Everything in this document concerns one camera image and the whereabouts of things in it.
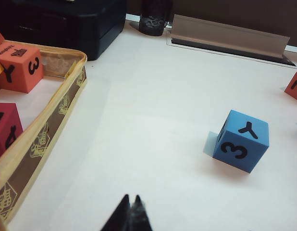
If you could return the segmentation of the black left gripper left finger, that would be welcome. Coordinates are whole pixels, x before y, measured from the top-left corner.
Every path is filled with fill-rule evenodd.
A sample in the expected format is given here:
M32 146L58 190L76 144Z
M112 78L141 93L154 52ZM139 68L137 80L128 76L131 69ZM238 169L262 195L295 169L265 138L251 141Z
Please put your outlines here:
M126 231L128 229L129 210L129 195L125 194L101 231Z

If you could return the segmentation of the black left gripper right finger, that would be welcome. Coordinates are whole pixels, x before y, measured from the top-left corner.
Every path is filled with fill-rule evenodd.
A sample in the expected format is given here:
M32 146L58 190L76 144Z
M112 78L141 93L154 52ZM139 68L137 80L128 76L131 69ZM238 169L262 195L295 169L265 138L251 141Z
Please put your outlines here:
M131 231L152 231L152 227L147 216L145 206L139 195L130 210L130 230Z

